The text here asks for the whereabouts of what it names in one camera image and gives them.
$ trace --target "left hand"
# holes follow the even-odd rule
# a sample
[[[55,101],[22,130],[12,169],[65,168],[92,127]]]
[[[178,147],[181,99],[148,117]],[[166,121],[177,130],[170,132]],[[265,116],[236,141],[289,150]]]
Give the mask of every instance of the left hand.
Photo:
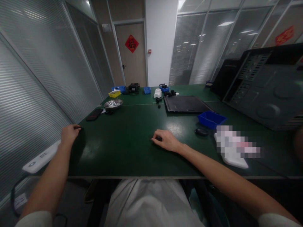
[[[68,125],[61,131],[61,143],[73,143],[77,138],[79,131],[81,130],[80,125]]]

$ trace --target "hand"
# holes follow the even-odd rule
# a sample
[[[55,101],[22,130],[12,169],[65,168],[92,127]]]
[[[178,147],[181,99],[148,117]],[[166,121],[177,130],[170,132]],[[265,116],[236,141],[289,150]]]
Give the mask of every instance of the hand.
[[[162,141],[157,140],[156,136],[160,136]],[[160,129],[155,131],[152,141],[160,147],[173,152],[179,152],[183,146],[170,131]]]
[[[79,131],[81,130],[80,125],[68,125],[64,127],[61,131],[61,143],[73,144],[77,138]]]

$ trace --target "black cable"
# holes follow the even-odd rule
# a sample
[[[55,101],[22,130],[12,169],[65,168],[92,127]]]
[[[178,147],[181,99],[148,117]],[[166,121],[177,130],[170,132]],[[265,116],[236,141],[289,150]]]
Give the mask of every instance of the black cable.
[[[23,173],[22,177],[17,181],[17,183],[15,183],[14,187],[12,188],[11,192],[10,192],[10,206],[12,208],[12,211],[14,213],[14,215],[19,218],[20,214],[18,214],[18,212],[15,209],[15,188],[17,187],[18,184],[20,184],[21,181],[23,181],[25,178],[27,178],[30,174],[28,173]]]

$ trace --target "white wall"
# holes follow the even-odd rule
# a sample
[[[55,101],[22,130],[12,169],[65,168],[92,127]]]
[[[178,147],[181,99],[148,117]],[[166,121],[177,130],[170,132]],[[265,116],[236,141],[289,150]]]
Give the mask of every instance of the white wall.
[[[168,84],[178,0],[145,0],[148,86]]]

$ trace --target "small blue box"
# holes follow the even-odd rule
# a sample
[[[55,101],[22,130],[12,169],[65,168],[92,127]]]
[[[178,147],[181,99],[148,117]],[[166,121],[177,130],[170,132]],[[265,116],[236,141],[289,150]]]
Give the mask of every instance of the small blue box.
[[[164,93],[164,92],[169,92],[169,87],[167,87],[167,88],[162,88],[161,85],[165,85],[165,84],[160,84],[160,85],[159,85],[159,88],[161,89],[162,93]]]
[[[227,120],[226,117],[223,117],[219,114],[216,114],[212,111],[206,111],[198,116],[199,122],[210,129],[216,129],[218,125],[221,125]]]
[[[144,87],[144,93],[150,94],[152,92],[151,87]]]
[[[125,93],[126,92],[126,87],[123,85],[123,86],[117,86],[117,87],[112,87],[111,90],[113,91],[114,89],[116,90],[120,90],[121,93]]]

